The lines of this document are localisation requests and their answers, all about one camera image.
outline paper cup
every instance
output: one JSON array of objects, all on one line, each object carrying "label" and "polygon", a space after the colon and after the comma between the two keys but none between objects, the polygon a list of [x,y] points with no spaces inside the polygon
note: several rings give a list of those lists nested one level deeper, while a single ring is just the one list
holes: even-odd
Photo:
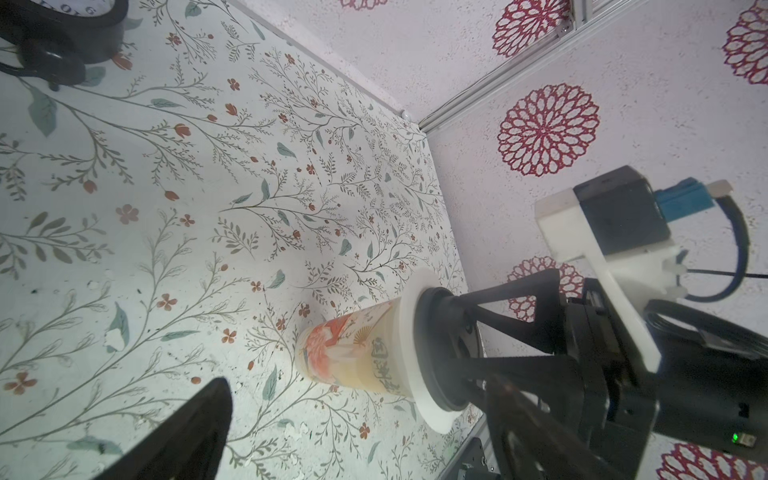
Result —
[{"label": "paper cup", "polygon": [[316,382],[411,397],[430,428],[450,432],[461,412],[443,410],[430,396],[413,331],[419,298],[436,286],[432,271],[417,270],[401,297],[304,330],[296,342],[297,369]]},{"label": "paper cup", "polygon": [[394,357],[399,307],[396,298],[304,330],[297,369],[316,382],[411,396]]}]

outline table surface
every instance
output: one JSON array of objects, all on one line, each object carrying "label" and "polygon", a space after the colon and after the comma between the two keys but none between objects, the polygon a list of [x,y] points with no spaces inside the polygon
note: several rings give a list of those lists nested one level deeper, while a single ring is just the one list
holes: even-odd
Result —
[{"label": "table surface", "polygon": [[475,409],[292,361],[414,269],[466,290],[425,136],[223,2],[125,27],[83,85],[0,77],[0,477],[90,478],[218,376],[220,478],[436,477]]}]

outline clock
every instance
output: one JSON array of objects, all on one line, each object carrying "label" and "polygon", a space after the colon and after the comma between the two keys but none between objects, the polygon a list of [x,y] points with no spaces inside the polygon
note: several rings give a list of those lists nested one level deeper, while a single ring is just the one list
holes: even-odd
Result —
[{"label": "clock", "polygon": [[17,45],[21,67],[0,71],[40,77],[51,88],[85,80],[85,65],[121,49],[128,0],[0,0],[0,37]]}]

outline orange bird illustration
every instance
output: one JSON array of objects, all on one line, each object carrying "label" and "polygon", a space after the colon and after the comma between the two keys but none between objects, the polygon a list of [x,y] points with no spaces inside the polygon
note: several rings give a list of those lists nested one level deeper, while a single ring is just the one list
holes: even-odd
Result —
[{"label": "orange bird illustration", "polygon": [[350,315],[351,313],[348,313],[345,316],[340,316],[316,326],[306,339],[304,355],[306,356],[307,365],[310,366],[312,374],[324,382],[333,382],[333,375],[331,375],[329,370],[328,348],[339,342],[341,332],[344,330]]}]

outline red mandala pattern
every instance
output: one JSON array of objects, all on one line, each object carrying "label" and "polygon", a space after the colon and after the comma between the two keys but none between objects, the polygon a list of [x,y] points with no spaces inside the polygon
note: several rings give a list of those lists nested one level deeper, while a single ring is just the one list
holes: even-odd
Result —
[{"label": "red mandala pattern", "polygon": [[498,151],[510,170],[554,174],[587,152],[599,107],[581,87],[547,85],[518,100],[501,123]]},{"label": "red mandala pattern", "polygon": [[[576,271],[573,265],[563,263],[558,266],[552,257],[533,257],[529,260],[523,260],[522,263],[512,269],[512,273],[507,275],[507,280],[511,282],[532,273],[541,272],[547,268],[560,270],[560,293],[564,293],[565,296],[581,295],[584,277]],[[536,297],[532,295],[509,300],[509,309],[515,313],[517,319],[523,322],[533,322],[535,307]]]},{"label": "red mandala pattern", "polygon": [[690,443],[676,443],[661,460],[660,480],[762,480],[768,471],[768,465]]},{"label": "red mandala pattern", "polygon": [[496,22],[493,48],[511,57],[560,25],[569,11],[568,0],[514,0]]},{"label": "red mandala pattern", "polygon": [[741,12],[723,45],[725,64],[751,84],[768,84],[768,0],[756,0]]},{"label": "red mandala pattern", "polygon": [[351,7],[355,10],[373,10],[379,5],[385,5],[387,0],[340,0],[342,7]]}]

